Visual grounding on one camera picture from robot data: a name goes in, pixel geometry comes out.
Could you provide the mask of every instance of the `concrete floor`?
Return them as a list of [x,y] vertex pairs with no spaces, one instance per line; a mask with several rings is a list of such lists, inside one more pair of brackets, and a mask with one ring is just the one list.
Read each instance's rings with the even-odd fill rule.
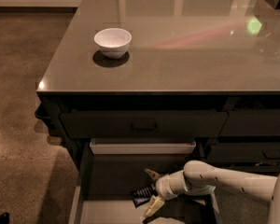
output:
[[[77,169],[35,119],[39,82],[73,14],[0,13],[0,214],[11,224],[67,223]],[[224,224],[264,224],[268,204],[217,190]]]

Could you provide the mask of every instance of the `bowl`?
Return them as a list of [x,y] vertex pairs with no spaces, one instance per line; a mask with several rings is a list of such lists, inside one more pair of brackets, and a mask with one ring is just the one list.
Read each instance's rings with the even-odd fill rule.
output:
[[108,58],[117,59],[128,51],[132,35],[120,28],[108,28],[94,36],[99,50]]

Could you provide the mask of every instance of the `glossy table surface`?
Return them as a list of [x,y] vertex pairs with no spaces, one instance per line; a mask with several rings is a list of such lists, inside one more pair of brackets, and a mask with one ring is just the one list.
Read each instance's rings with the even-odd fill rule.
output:
[[[133,36],[118,60],[93,41],[110,27]],[[82,0],[37,93],[280,93],[280,10],[263,0]]]

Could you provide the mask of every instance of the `white object in drawer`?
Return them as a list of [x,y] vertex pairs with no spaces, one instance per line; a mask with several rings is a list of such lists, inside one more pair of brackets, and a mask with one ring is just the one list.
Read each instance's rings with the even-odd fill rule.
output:
[[190,154],[196,148],[196,142],[191,143],[157,143],[157,144],[118,144],[100,143],[92,139],[90,143],[93,154]]

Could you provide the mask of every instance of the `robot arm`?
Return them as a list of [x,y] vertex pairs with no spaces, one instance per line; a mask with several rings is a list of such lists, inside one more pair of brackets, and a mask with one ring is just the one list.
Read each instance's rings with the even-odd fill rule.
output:
[[158,197],[146,212],[151,217],[165,200],[180,194],[191,196],[211,194],[215,187],[270,202],[268,224],[280,224],[280,176],[256,175],[216,168],[202,161],[189,161],[184,169],[170,175],[158,175],[146,170],[156,180]]

